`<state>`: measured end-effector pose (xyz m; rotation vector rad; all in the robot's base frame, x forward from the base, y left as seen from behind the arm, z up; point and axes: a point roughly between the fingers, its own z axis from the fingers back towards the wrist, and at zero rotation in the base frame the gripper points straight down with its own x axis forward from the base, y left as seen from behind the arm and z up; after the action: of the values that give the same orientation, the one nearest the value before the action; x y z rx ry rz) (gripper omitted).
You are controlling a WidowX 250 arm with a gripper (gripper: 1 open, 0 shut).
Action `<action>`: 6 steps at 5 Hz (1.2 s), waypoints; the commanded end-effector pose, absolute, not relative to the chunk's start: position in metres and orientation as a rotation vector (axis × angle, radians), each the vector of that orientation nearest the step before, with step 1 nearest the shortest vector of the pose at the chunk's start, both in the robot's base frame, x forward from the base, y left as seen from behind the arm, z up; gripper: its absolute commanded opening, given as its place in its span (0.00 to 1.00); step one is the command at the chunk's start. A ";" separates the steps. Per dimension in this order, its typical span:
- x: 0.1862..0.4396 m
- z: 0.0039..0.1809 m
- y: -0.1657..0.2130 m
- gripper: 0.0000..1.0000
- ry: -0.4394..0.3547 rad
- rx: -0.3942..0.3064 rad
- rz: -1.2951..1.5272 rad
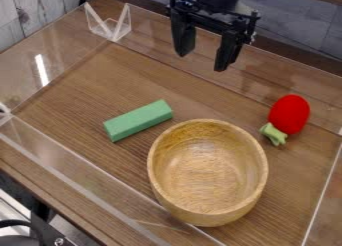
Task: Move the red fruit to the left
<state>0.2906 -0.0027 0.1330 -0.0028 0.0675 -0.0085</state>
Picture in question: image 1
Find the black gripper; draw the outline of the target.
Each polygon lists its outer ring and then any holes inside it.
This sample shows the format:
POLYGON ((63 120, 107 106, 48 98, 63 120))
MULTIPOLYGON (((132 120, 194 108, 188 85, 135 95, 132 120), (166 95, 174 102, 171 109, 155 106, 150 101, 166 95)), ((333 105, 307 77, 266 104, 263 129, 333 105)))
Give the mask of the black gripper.
POLYGON ((180 57, 195 48, 195 27, 222 34, 214 70, 224 71, 236 61, 243 43, 254 41, 259 12, 240 0, 170 0, 168 15, 174 48, 180 57))

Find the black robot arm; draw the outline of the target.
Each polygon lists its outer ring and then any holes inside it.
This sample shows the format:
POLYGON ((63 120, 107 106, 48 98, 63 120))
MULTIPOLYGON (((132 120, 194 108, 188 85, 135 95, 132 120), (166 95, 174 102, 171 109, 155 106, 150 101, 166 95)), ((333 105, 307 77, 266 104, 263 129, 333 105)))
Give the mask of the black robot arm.
POLYGON ((194 51, 196 29, 202 28, 220 36, 214 70, 224 71, 243 45, 254 42, 259 12, 239 0, 170 0, 167 8, 178 55, 184 57, 194 51))

